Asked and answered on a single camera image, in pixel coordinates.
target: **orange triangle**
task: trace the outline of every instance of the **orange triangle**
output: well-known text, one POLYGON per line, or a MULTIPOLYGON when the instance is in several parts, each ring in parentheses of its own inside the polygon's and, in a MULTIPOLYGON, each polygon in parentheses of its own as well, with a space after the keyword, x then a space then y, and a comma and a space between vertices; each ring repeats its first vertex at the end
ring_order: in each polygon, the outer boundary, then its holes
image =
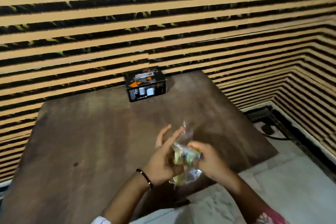
POLYGON ((131 85, 129 85, 129 87, 136 87, 138 86, 137 82, 133 82, 131 85))

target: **black bracelet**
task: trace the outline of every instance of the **black bracelet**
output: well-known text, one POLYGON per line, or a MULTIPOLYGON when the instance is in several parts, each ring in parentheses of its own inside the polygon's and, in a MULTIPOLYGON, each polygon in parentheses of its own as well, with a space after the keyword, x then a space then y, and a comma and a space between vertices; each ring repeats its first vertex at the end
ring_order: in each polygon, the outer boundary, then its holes
POLYGON ((149 187, 150 187, 149 189, 152 189, 153 184, 152 184, 151 180, 149 180, 148 176, 140 168, 138 168, 136 171, 139 172, 140 174, 142 174, 145 177, 146 181, 149 184, 149 187))

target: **plastic wrapper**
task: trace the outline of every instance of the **plastic wrapper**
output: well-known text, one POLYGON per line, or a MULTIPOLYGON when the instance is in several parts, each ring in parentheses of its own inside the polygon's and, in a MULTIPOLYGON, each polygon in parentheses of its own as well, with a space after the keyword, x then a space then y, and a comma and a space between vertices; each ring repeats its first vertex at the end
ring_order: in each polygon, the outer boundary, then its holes
POLYGON ((202 171, 192 166, 195 160, 200 159, 201 154, 194 148, 188 147, 187 144, 193 138, 193 129, 187 127, 186 122, 183 122, 184 132, 180 134, 175 143, 174 149, 174 163, 177 165, 187 165, 188 169, 184 173, 173 177, 170 181, 176 186, 182 186, 195 181, 201 175, 202 171))

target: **product box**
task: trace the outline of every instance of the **product box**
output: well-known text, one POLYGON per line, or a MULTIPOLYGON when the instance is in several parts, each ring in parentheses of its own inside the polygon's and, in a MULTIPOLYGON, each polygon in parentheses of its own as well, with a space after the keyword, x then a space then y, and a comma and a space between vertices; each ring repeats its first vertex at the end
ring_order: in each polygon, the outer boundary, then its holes
POLYGON ((166 93, 166 78, 157 67, 129 72, 125 83, 130 102, 166 93))

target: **dark brown tabletop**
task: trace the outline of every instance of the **dark brown tabletop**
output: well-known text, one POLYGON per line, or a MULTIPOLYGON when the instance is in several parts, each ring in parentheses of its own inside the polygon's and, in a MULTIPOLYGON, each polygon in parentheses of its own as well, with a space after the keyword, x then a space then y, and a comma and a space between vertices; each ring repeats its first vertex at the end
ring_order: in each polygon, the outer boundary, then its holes
MULTIPOLYGON (((201 71, 168 78, 164 95, 129 103, 124 86, 45 103, 6 193, 1 223, 90 223, 154 152, 164 126, 185 120, 230 167, 246 170, 277 154, 201 71)), ((146 194, 134 218, 176 206, 213 182, 205 176, 146 194)))

